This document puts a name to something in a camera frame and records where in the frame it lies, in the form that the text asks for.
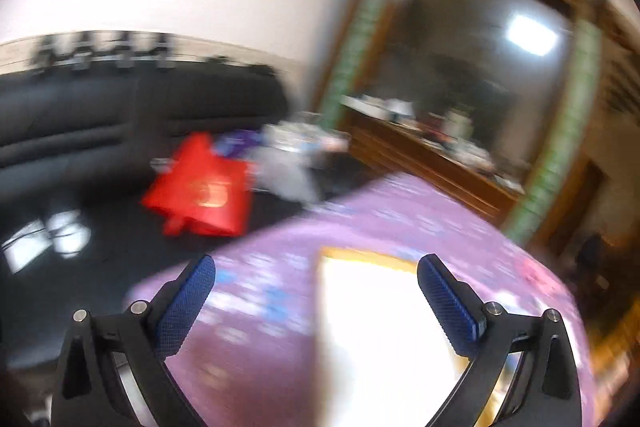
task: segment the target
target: wooden cabinet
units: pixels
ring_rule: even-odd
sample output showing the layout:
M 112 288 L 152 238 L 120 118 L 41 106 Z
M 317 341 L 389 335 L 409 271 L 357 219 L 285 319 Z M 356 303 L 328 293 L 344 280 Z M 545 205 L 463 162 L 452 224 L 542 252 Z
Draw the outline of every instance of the wooden cabinet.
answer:
M 340 126 L 351 133 L 350 153 L 377 174 L 420 176 L 498 227 L 518 199 L 481 174 L 433 150 L 397 125 L 351 108 Z

